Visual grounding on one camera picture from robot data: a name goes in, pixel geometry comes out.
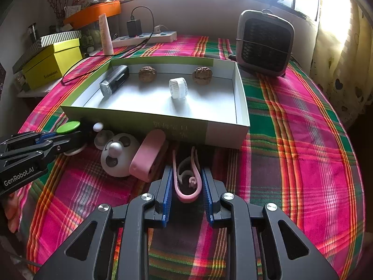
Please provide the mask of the person hand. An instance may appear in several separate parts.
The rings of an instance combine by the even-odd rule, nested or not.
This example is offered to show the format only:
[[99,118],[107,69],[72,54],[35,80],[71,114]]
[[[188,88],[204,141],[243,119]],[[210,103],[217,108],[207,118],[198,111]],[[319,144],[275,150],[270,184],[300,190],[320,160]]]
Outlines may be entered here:
[[16,192],[11,193],[2,199],[1,203],[4,209],[8,229],[11,233],[18,232],[25,203],[19,198]]

